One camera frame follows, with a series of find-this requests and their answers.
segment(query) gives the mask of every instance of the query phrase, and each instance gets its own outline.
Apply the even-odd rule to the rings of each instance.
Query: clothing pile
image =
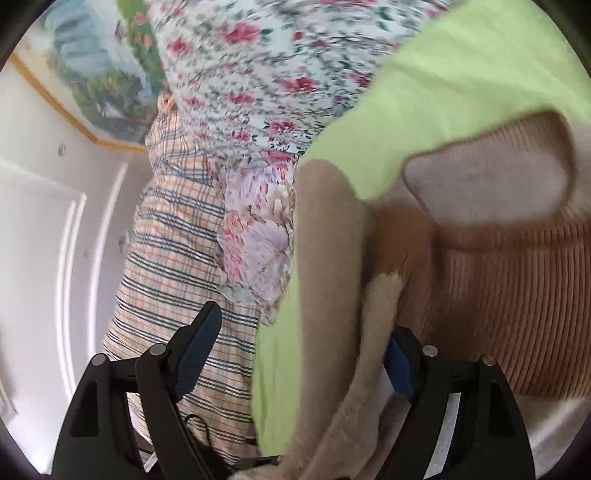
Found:
[[[448,359],[492,355],[526,427],[570,443],[561,420],[591,411],[591,128],[536,113],[409,158],[365,202],[323,160],[297,184],[300,411],[281,464],[236,479],[374,478],[409,408],[382,366],[395,324]]]
[[[171,94],[146,138],[153,178],[135,212],[112,359],[168,342],[208,300],[222,330],[178,404],[228,463],[252,436],[259,323],[291,274],[299,156],[356,102],[374,71],[450,0],[156,0],[147,15]],[[149,438],[141,403],[134,427]]]

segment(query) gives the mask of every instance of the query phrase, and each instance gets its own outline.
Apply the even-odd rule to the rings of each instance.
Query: black bracket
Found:
[[[393,340],[409,356],[413,367],[408,376],[420,390],[376,480],[424,478],[451,393],[461,393],[456,426],[443,470],[431,479],[535,479],[521,413],[492,357],[448,361],[435,347],[422,348],[410,330],[399,326]]]
[[[176,407],[191,391],[221,328],[220,307],[208,301],[191,325],[167,345],[139,358],[111,362],[104,353],[89,362],[61,428],[52,478],[58,480],[213,480],[227,478],[221,458],[203,459],[208,447],[187,431]],[[146,473],[135,444],[127,393],[139,393],[158,468]],[[211,469],[215,464],[215,475]]]

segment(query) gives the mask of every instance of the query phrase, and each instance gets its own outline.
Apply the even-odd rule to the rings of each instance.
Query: lime green fabric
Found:
[[[530,0],[472,0],[391,56],[301,161],[327,159],[361,198],[375,197],[410,154],[544,108],[591,123],[591,80],[568,42]],[[296,421],[298,296],[294,273],[277,321],[256,339],[252,414],[266,455],[284,451]]]

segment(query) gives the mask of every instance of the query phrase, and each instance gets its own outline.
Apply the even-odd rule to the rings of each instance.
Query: black cable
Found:
[[[207,444],[209,445],[210,448],[212,448],[212,439],[209,436],[209,427],[207,426],[207,423],[205,423],[205,420],[203,420],[199,415],[191,413],[190,415],[187,415],[184,418],[184,424],[185,426],[189,425],[189,420],[193,420],[193,419],[199,419],[201,420],[201,423],[203,423],[203,426],[205,427],[205,436],[207,437]]]

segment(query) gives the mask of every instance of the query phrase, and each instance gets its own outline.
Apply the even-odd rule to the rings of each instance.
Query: metal screw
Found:
[[[95,367],[98,367],[99,365],[104,364],[106,360],[107,356],[104,353],[97,353],[90,361]]]
[[[162,355],[166,351],[166,345],[163,343],[156,343],[150,347],[150,354],[154,356]]]
[[[496,360],[490,355],[482,355],[482,363],[487,367],[493,367],[496,365]]]
[[[427,356],[437,356],[438,353],[439,353],[439,350],[437,349],[437,347],[435,345],[425,345],[423,347],[423,354],[425,354]]]

